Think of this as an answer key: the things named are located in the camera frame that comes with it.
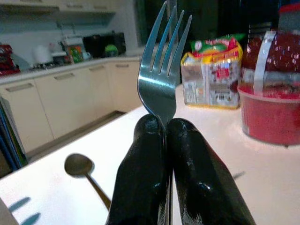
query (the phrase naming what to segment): black rubber grip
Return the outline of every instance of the black rubber grip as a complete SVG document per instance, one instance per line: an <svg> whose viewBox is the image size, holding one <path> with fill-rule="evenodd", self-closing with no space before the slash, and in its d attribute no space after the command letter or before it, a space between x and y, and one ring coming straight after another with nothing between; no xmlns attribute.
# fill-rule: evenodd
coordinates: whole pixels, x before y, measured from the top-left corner
<svg viewBox="0 0 300 225"><path fill-rule="evenodd" d="M168 127L183 225L255 225L231 174L195 126L173 119Z"/></svg>
<svg viewBox="0 0 300 225"><path fill-rule="evenodd" d="M154 116L138 121L133 144L118 169L107 225L165 224L170 172L163 140Z"/></svg>

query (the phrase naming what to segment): microwave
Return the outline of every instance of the microwave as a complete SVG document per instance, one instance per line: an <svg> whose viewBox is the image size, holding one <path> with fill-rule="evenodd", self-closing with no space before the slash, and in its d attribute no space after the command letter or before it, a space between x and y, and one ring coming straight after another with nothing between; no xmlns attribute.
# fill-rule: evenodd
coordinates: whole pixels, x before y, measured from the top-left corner
<svg viewBox="0 0 300 225"><path fill-rule="evenodd" d="M83 37L85 51L89 52L93 58L104 58L105 47L114 45L118 49L118 55L126 52L124 33L95 34Z"/></svg>

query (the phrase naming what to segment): spoon handle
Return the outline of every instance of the spoon handle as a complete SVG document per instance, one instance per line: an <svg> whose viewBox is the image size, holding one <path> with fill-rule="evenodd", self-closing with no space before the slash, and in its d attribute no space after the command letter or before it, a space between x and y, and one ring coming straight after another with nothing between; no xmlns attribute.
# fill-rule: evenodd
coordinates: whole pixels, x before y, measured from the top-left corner
<svg viewBox="0 0 300 225"><path fill-rule="evenodd" d="M109 210L109 207L111 206L111 200L106 196L106 194L100 189L100 187L94 182L94 180L90 177L89 174L85 175L86 178L89 180L91 185L94 187L94 189L97 191L98 195L104 202L104 205L106 206L107 210Z"/></svg>

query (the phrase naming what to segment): spoon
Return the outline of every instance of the spoon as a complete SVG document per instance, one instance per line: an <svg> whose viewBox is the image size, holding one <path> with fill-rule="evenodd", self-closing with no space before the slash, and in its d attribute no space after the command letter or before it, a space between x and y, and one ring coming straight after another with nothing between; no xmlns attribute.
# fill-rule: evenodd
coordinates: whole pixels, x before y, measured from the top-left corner
<svg viewBox="0 0 300 225"><path fill-rule="evenodd" d="M106 194L101 190L101 188L95 183L91 178L90 173L93 170L93 162L84 155L72 154L69 155L65 161L65 171L67 174L73 177L83 177L85 176L94 189L97 191L98 195L104 202L104 205L109 210L111 205L111 200L106 196Z"/></svg>

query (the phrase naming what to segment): white countertop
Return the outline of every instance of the white countertop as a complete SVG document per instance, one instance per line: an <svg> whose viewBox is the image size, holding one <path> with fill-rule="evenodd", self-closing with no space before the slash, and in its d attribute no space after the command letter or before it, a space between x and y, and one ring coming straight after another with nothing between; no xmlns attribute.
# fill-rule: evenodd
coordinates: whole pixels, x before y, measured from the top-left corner
<svg viewBox="0 0 300 225"><path fill-rule="evenodd" d="M241 130L240 110L226 111L185 106L182 86L177 88L175 117L185 118L201 131L236 180L258 225L299 225L300 145L263 143ZM14 211L21 223L40 212L37 225L101 225L107 210L87 179L64 171L71 153L81 153L95 163L91 174L111 198L118 166L133 140L136 122L146 114L139 107L68 144L39 161L0 180L0 197L9 207L25 197L31 200ZM176 190L173 224L180 225Z"/></svg>
<svg viewBox="0 0 300 225"><path fill-rule="evenodd" d="M6 83L11 83L11 82L16 82L16 81L22 81L22 80L26 80L26 79L32 79L32 78L36 78L39 76L60 73L60 72L68 71L71 69L78 69L78 68L83 68L83 67L94 66L99 63L116 62L116 61L139 61L140 59L141 59L141 56L133 56L133 57L118 56L118 57L111 57L111 58L95 59L95 60L90 60L90 61L86 61L86 62L46 69L46 70L21 72L18 74L1 77L0 85L6 84Z"/></svg>

